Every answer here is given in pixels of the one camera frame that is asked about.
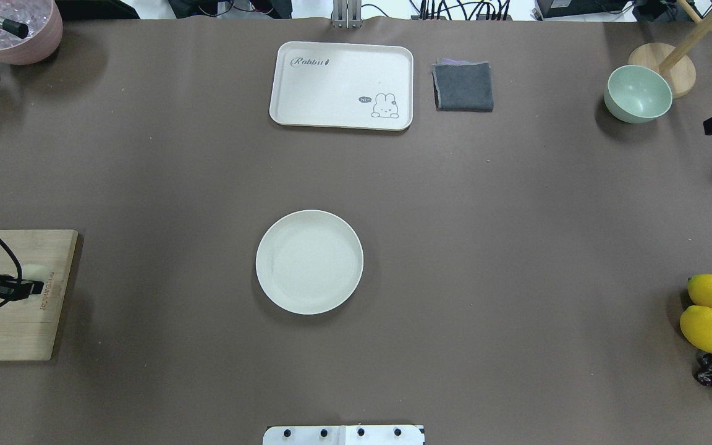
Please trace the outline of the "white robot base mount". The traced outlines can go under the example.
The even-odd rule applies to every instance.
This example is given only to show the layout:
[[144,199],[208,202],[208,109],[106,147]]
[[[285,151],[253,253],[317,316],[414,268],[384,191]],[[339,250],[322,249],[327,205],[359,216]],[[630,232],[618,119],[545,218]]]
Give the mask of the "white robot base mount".
[[266,429],[263,444],[425,444],[423,426],[317,425],[274,426]]

